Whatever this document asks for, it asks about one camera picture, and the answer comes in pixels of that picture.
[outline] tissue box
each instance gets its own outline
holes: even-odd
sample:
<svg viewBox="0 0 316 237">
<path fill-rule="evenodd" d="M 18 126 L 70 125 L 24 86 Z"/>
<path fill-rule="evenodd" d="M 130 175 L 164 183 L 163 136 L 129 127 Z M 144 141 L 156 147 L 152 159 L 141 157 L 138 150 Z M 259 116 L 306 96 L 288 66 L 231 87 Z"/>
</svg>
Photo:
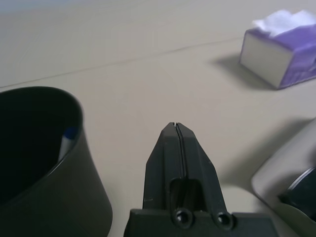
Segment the tissue box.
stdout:
<svg viewBox="0 0 316 237">
<path fill-rule="evenodd" d="M 248 30 L 239 62 L 277 89 L 316 78 L 316 25 L 275 37 Z"/>
</svg>

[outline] white tissue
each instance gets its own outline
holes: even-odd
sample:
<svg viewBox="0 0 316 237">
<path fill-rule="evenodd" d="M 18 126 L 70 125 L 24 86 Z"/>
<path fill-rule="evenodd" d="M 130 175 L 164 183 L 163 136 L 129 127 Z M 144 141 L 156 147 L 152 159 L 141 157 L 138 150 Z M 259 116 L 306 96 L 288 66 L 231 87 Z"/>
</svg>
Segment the white tissue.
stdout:
<svg viewBox="0 0 316 237">
<path fill-rule="evenodd" d="M 280 10 L 265 19 L 255 20 L 252 24 L 260 31 L 270 33 L 271 37 L 275 37 L 300 26 L 316 24 L 316 16 L 304 10 L 295 14 L 287 10 Z"/>
</svg>

